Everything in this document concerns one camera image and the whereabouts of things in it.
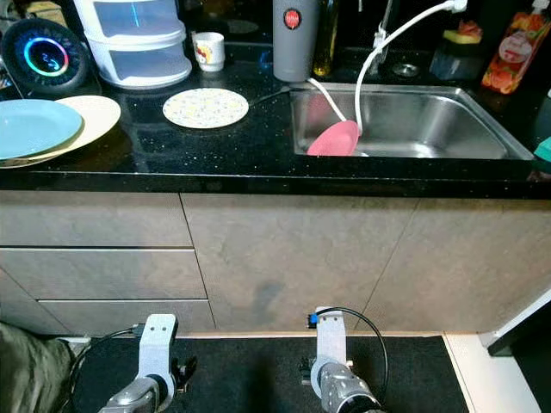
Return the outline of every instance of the glowing display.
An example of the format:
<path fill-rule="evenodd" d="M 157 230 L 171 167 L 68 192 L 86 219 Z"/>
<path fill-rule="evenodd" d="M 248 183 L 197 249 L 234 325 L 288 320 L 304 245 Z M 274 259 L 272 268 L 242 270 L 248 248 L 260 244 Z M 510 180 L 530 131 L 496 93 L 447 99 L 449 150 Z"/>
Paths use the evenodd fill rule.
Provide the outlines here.
<path fill-rule="evenodd" d="M 56 77 L 69 67 L 69 56 L 55 40 L 36 37 L 25 45 L 25 61 L 31 69 L 43 76 Z"/>

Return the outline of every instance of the cream plate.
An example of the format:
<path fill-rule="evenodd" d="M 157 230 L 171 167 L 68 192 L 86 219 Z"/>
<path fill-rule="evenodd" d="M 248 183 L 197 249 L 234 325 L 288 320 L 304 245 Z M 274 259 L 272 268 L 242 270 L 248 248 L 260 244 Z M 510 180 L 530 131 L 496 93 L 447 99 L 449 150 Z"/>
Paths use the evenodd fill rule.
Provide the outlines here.
<path fill-rule="evenodd" d="M 179 126 L 212 129 L 242 119 L 249 103 L 226 89 L 192 89 L 169 98 L 163 106 L 166 119 Z"/>
<path fill-rule="evenodd" d="M 113 99 L 104 96 L 73 96 L 56 101 L 76 110 L 83 118 L 83 128 L 74 139 L 49 151 L 30 157 L 18 157 L 0 161 L 0 168 L 22 168 L 49 161 L 85 146 L 107 133 L 121 117 L 121 107 Z"/>

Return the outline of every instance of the faucet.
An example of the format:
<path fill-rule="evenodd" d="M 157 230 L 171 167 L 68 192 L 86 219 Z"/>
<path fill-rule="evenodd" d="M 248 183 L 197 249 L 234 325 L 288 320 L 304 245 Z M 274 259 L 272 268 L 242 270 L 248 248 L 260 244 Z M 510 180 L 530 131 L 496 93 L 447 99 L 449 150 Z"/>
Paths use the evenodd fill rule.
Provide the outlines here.
<path fill-rule="evenodd" d="M 376 48 L 380 43 L 384 41 L 387 37 L 387 25 L 388 20 L 390 19 L 390 12 L 393 8 L 393 0 L 387 0 L 387 8 L 385 9 L 385 15 L 382 18 L 381 23 L 379 24 L 379 28 L 375 32 L 375 39 L 373 40 L 373 48 Z M 369 67 L 369 74 L 370 75 L 376 75 L 379 73 L 379 65 L 385 62 L 385 59 L 387 58 L 387 50 L 388 48 L 385 47 L 385 49 L 379 53 L 371 66 Z"/>

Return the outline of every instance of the stainless steel sink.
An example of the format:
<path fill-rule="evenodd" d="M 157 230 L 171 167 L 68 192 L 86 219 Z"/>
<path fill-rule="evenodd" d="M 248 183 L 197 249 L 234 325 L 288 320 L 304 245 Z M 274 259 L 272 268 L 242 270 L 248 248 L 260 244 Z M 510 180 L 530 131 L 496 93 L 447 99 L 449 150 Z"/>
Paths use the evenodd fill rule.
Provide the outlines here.
<path fill-rule="evenodd" d="M 324 83 L 347 119 L 354 116 L 354 85 Z M 325 98 L 309 84 L 292 92 L 294 151 L 338 122 Z M 356 156 L 532 159 L 495 119 L 462 89 L 364 85 L 364 133 Z"/>

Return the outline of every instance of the kitchen counter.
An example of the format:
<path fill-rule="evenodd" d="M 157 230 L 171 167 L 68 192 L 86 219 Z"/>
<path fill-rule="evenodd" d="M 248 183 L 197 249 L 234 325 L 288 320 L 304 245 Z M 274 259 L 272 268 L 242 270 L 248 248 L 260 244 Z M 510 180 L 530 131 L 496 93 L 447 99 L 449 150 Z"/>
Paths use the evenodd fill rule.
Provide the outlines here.
<path fill-rule="evenodd" d="M 186 81 L 169 88 L 132 92 L 104 86 L 103 94 L 122 108 L 113 130 L 52 161 L 0 170 L 0 189 L 551 199 L 551 179 L 534 161 L 296 155 L 288 94 L 252 106 L 240 122 L 216 130 L 190 130 L 165 119 L 163 103 L 182 90 L 226 88 L 253 101 L 281 88 L 265 54 L 239 50 L 229 53 L 233 59 L 222 72 L 194 68 Z M 353 83 L 352 67 L 360 66 L 346 65 L 329 80 Z M 414 83 L 435 81 L 428 76 Z M 367 79 L 377 82 L 404 83 Z M 529 151 L 551 136 L 545 90 L 526 86 L 513 96 L 478 87 L 468 92 Z"/>

